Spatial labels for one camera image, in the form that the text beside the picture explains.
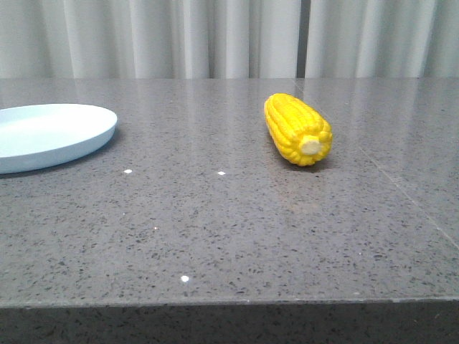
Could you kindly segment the white curtain right panel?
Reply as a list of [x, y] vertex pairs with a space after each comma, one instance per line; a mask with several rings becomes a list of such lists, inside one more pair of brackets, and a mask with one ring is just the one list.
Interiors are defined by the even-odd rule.
[[306, 77], [457, 77], [457, 1], [312, 1]]

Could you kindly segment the yellow corn cob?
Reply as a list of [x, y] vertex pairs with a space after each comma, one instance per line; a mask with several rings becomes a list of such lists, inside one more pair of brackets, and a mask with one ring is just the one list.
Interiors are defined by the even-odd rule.
[[302, 100], [275, 93], [265, 101], [264, 114], [275, 147], [288, 162], [312, 166], [329, 154], [333, 143], [331, 125]]

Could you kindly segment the light blue plate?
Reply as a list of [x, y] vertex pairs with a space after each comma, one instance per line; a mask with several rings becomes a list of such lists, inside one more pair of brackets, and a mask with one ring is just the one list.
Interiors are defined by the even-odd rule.
[[82, 104], [43, 104], [1, 110], [1, 173], [48, 168], [81, 158], [112, 137], [117, 115]]

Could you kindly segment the white curtain panel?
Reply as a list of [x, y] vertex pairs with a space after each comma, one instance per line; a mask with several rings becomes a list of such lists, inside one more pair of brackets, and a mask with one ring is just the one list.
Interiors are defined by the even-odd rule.
[[295, 77], [300, 1], [3, 1], [1, 76]]
[[306, 77], [457, 77], [457, 1], [312, 1]]

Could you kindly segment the white curtain left panel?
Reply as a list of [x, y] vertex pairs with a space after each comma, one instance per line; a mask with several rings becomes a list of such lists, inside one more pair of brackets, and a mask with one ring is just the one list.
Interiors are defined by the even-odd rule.
[[295, 77], [300, 1], [3, 1], [1, 76]]

